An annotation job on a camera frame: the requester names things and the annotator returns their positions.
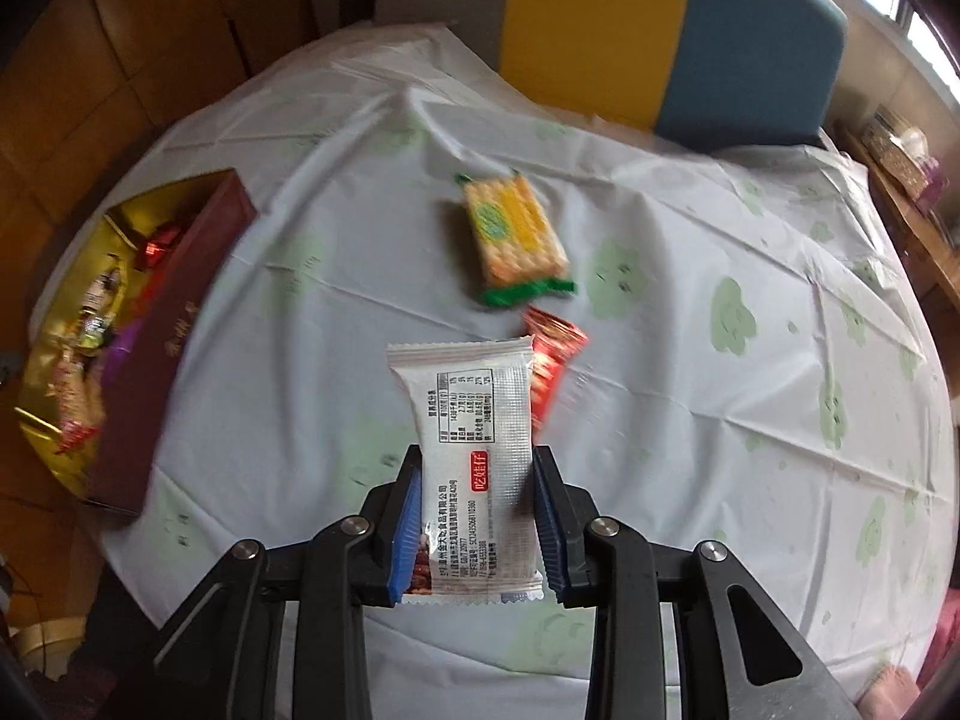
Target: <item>metal screw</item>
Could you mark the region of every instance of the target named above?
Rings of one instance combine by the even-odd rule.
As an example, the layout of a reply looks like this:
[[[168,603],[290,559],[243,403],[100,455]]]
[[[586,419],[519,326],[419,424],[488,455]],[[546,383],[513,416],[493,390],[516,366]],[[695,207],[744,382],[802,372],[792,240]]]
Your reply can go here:
[[[620,523],[613,517],[597,517],[590,524],[590,529],[597,536],[616,536],[620,532]]]
[[[707,560],[713,560],[713,562],[726,560],[727,555],[730,555],[727,548],[719,541],[704,541],[704,543],[700,545],[700,554]]]
[[[370,529],[370,522],[365,517],[345,517],[340,523],[340,530],[348,536],[363,536]]]
[[[233,555],[237,560],[249,560],[251,557],[256,557],[256,554],[260,551],[260,545],[256,543],[252,538],[244,538],[243,541],[237,541],[230,548],[230,555]]]

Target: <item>maroon box lid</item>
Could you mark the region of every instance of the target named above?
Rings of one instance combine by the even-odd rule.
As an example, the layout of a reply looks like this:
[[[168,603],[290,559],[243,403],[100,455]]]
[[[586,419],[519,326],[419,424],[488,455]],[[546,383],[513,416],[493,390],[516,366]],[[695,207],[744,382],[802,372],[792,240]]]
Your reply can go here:
[[[133,349],[104,389],[107,418],[89,471],[90,503],[135,517],[143,511],[167,398],[190,330],[224,258],[255,218],[240,178],[229,172],[169,255]]]

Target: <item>snack packet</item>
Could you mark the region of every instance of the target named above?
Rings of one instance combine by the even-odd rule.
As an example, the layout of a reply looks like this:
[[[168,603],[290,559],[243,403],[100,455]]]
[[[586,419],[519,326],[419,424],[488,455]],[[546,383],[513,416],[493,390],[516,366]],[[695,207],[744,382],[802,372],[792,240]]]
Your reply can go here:
[[[557,393],[566,364],[587,345],[587,335],[575,324],[530,306],[523,324],[534,337],[534,375],[530,386],[533,433],[544,427],[546,413]]]
[[[186,227],[178,221],[168,221],[155,229],[150,240],[137,252],[139,269],[145,271],[156,268],[174,250],[185,231]]]
[[[547,292],[576,292],[557,234],[522,175],[472,181],[464,176],[480,250],[488,306],[512,306]]]
[[[103,394],[104,367],[106,365],[107,356],[102,354],[90,364],[86,371],[86,378],[83,380],[83,386],[86,389],[86,413],[90,420],[90,426],[98,430],[103,426],[104,420],[107,419]]]
[[[531,338],[387,347],[424,459],[424,538],[405,601],[544,597],[527,484],[533,356]]]
[[[80,354],[92,357],[106,341],[127,285],[126,265],[115,254],[110,269],[97,276],[86,289],[72,344]]]
[[[64,348],[54,365],[53,389],[61,430],[56,454],[62,454],[76,449],[98,432],[98,426],[90,418],[83,363],[69,347]]]
[[[104,351],[102,355],[104,358],[102,386],[109,388],[113,378],[117,375],[117,371],[123,367],[123,363],[127,361],[127,357],[133,351],[133,343],[136,342],[136,336],[142,326],[142,317],[132,319],[117,333],[113,343]]]

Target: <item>nutrition facts table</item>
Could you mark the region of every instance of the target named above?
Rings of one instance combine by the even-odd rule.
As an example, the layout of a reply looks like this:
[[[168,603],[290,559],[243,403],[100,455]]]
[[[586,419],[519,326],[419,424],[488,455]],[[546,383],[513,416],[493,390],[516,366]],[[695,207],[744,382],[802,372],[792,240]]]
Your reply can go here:
[[[493,371],[437,374],[437,425],[441,442],[493,443]]]

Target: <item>blue gripper pad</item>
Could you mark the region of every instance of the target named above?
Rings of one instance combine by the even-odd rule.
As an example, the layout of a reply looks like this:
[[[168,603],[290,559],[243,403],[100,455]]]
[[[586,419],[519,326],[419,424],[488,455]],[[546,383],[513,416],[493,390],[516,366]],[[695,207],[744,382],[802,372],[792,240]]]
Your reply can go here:
[[[419,547],[419,532],[421,531],[421,470],[415,469],[407,488],[407,497],[403,501],[400,520],[394,533],[392,555],[390,560],[390,581],[387,590],[390,591],[390,600],[395,604],[410,586],[414,574],[414,560],[416,548]]]
[[[544,480],[544,471],[541,470],[536,456],[534,456],[534,471],[536,471],[534,519],[536,537],[539,538],[541,555],[544,556],[546,581],[558,598],[563,598],[570,585],[570,579],[566,573],[566,543],[560,534],[557,514],[553,511],[553,503]]]

